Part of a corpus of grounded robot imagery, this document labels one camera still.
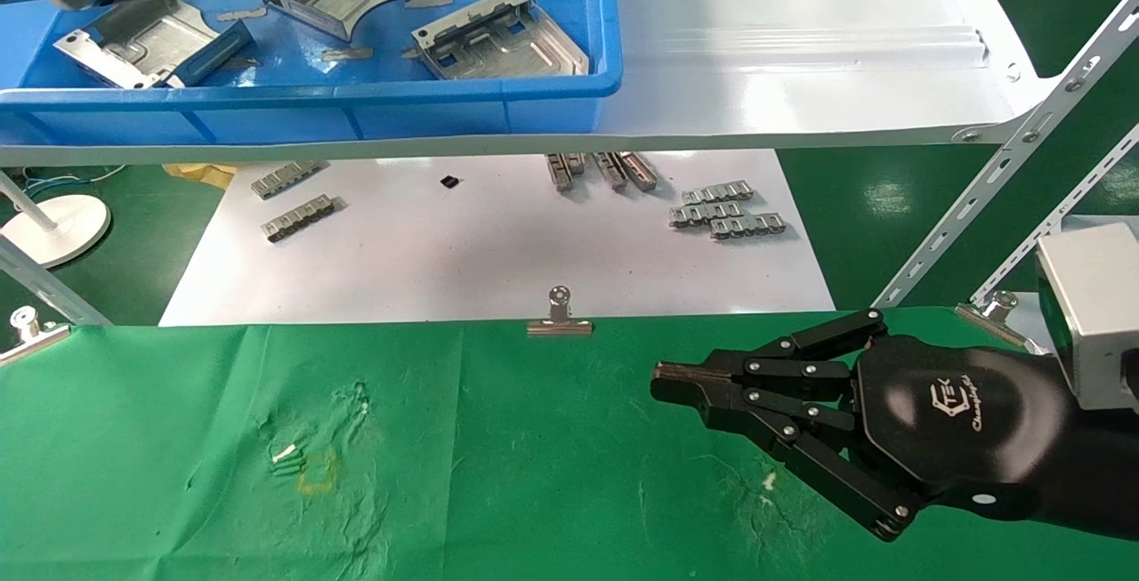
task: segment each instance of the logo on robotic hand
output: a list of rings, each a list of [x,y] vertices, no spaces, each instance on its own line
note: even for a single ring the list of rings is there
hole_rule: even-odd
[[[954,386],[952,379],[939,378],[937,383],[929,386],[929,396],[934,409],[949,417],[973,410],[973,431],[981,432],[981,395],[968,375],[961,375],[959,386]]]

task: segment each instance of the metal frame bar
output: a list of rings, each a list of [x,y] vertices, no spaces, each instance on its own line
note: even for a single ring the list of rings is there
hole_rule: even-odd
[[[906,298],[945,249],[973,223],[977,213],[989,205],[1137,36],[1139,0],[1122,0],[1070,63],[1064,74],[1054,79],[1056,87],[1044,101],[1031,112],[1021,129],[985,163],[871,306],[893,308]]]
[[[113,325],[93,305],[41,268],[32,256],[3,235],[0,235],[0,268],[76,326]]]
[[[989,296],[989,293],[997,287],[997,284],[1007,277],[1008,273],[1011,272],[1025,256],[1035,249],[1036,240],[1042,236],[1048,236],[1054,229],[1059,228],[1060,221],[1064,219],[1066,213],[1071,212],[1072,208],[1080,203],[1080,199],[1083,198],[1085,193],[1090,191],[1091,188],[1099,183],[1099,181],[1104,180],[1107,172],[1109,172],[1112,167],[1115,167],[1115,163],[1123,161],[1124,156],[1134,152],[1136,148],[1139,148],[1139,123],[1136,123],[1134,128],[1131,128],[1131,131],[1128,131],[1128,133],[1120,139],[1120,142],[1115,144],[1115,146],[1107,150],[1107,154],[1104,155],[1104,158],[1097,163],[1095,167],[1092,167],[1091,172],[1088,172],[1088,175],[1083,177],[1083,180],[1075,185],[1075,188],[1073,188],[1072,191],[1064,197],[1064,201],[1062,201],[1056,208],[1054,208],[1048,216],[1046,216],[1044,220],[1036,226],[1036,229],[1033,229],[1032,234],[1021,242],[1021,245],[1014,249],[1013,254],[1009,254],[1009,256],[1006,257],[1005,262],[997,268],[997,271],[985,279],[983,284],[981,284],[977,290],[973,293],[973,296],[969,297],[969,301],[974,305],[980,305],[981,302]]]

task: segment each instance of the yellow cloth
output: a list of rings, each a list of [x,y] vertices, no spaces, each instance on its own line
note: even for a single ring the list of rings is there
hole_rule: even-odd
[[[237,172],[237,167],[232,164],[163,164],[162,169],[171,177],[212,185],[221,189],[229,188],[229,183]]]

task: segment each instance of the green floor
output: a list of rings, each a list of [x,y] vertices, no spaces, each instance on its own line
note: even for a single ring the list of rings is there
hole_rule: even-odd
[[[1042,75],[1062,71],[1116,2],[1001,0]],[[1139,47],[1132,47],[907,303],[951,304],[968,297],[1134,124],[1137,89]],[[989,146],[780,152],[835,304],[859,308],[877,296],[992,152]],[[221,191],[171,179],[158,167],[130,167],[88,190],[109,204],[114,228],[96,249],[57,275],[113,321],[154,325]],[[1139,156],[1120,163],[1079,211],[1139,213]],[[0,206],[0,218],[8,216],[10,206]],[[842,243],[851,231],[877,243],[854,254]],[[1030,288],[1031,272],[1021,268],[1007,285]],[[0,312],[31,301],[7,276],[0,278]]]

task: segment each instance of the metal clip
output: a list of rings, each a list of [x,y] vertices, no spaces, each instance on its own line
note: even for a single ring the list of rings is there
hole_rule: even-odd
[[[282,213],[282,215],[261,226],[261,231],[265,234],[265,238],[270,243],[277,243],[342,208],[343,205],[338,198],[328,198],[328,195],[322,193],[301,207]]]
[[[747,185],[747,181],[708,185],[706,188],[680,193],[680,198],[685,202],[685,205],[699,205],[702,203],[716,203],[720,201],[747,201],[753,196],[755,196],[755,190],[752,189],[752,185]]]
[[[558,285],[550,290],[550,318],[526,324],[527,336],[592,336],[593,324],[570,318],[570,288]]]
[[[656,172],[649,167],[649,164],[639,154],[636,152],[622,153],[621,163],[624,165],[629,179],[633,185],[637,185],[640,191],[650,193],[655,190],[657,181]]]
[[[0,367],[16,362],[33,351],[43,350],[46,346],[58,343],[71,336],[68,326],[57,326],[47,324],[46,330],[40,329],[40,321],[36,318],[35,308],[24,305],[11,313],[8,319],[11,327],[19,333],[19,345],[0,354]]]
[[[566,156],[566,165],[570,167],[571,174],[580,177],[585,173],[584,154],[564,154],[562,156]]]
[[[744,207],[740,207],[736,201],[686,205],[669,210],[669,224],[673,228],[687,228],[689,226],[703,226],[715,219],[740,218],[744,215]]]
[[[778,235],[787,229],[787,223],[779,213],[745,213],[741,216],[716,219],[712,221],[712,238],[724,240],[729,238]]]
[[[262,201],[271,198],[279,195],[281,191],[287,190],[293,187],[293,185],[300,183],[302,180],[308,179],[310,175],[320,172],[328,166],[328,163],[323,161],[298,161],[296,163],[286,164],[286,166],[280,170],[272,172],[272,174],[267,174],[253,181],[249,185],[253,193],[256,193]]]
[[[625,177],[625,169],[621,164],[621,156],[612,152],[595,153],[593,163],[597,163],[597,167],[613,191],[618,193],[625,189],[629,180]]]
[[[573,189],[573,177],[570,175],[570,163],[564,154],[547,154],[546,165],[550,169],[550,181],[559,193]]]

